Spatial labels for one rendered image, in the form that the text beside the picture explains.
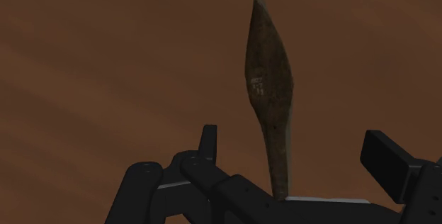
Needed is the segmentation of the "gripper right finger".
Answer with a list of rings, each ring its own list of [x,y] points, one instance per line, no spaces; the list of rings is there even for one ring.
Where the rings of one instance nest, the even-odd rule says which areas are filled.
[[[367,130],[361,164],[397,204],[398,224],[442,224],[442,165],[410,155],[380,130]]]

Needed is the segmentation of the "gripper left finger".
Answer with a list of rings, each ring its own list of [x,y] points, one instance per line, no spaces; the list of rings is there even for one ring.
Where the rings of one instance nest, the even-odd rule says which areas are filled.
[[[276,224],[274,199],[222,171],[216,154],[217,127],[205,125],[198,149],[177,153],[167,168],[132,164],[104,224],[166,224],[175,215],[190,224]]]

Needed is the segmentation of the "brown wooden spatula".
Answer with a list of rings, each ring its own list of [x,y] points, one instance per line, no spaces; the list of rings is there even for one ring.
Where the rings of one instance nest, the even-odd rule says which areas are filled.
[[[293,76],[283,41],[264,0],[253,0],[244,74],[266,146],[273,197],[290,191]]]

